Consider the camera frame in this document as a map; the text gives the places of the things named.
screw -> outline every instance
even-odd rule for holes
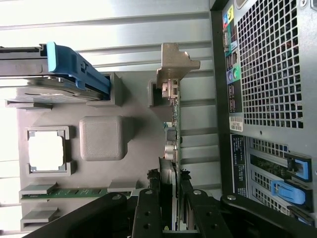
[[[301,1],[300,1],[300,6],[301,6],[301,7],[305,7],[306,4],[307,4],[307,0],[301,0]]]
[[[120,198],[121,198],[121,195],[120,195],[120,194],[118,194],[118,195],[112,197],[113,200],[119,200]]]
[[[228,195],[227,199],[233,201],[233,200],[236,200],[237,198],[233,195]]]
[[[194,194],[195,194],[195,195],[200,195],[200,194],[202,194],[202,192],[199,191],[199,190],[195,190],[195,191],[194,191]]]

blue clip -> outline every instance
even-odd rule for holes
[[[279,196],[288,202],[295,204],[305,203],[305,193],[300,189],[285,183],[284,181],[272,181],[271,193],[273,196]]]
[[[76,86],[86,90],[86,84],[106,94],[110,93],[110,80],[99,73],[80,54],[66,46],[58,46],[55,42],[48,42],[49,72],[64,74],[75,78]]]
[[[295,172],[296,176],[302,178],[302,179],[308,179],[309,173],[308,173],[308,163],[301,161],[301,160],[295,160],[295,163],[301,165],[301,169],[297,172]]]

ribbed metal panel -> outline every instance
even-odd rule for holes
[[[0,46],[55,41],[79,51],[102,72],[154,71],[160,67],[163,42],[178,42],[191,59],[201,61],[201,68],[181,81],[183,164],[191,171],[195,187],[219,197],[210,1],[55,0],[45,4],[41,0],[0,1]],[[0,178],[6,178],[0,183],[1,193],[5,186],[19,190],[16,179],[10,179],[19,176],[16,159],[17,154],[13,161],[1,162]],[[14,195],[1,199],[8,204],[17,201]]]

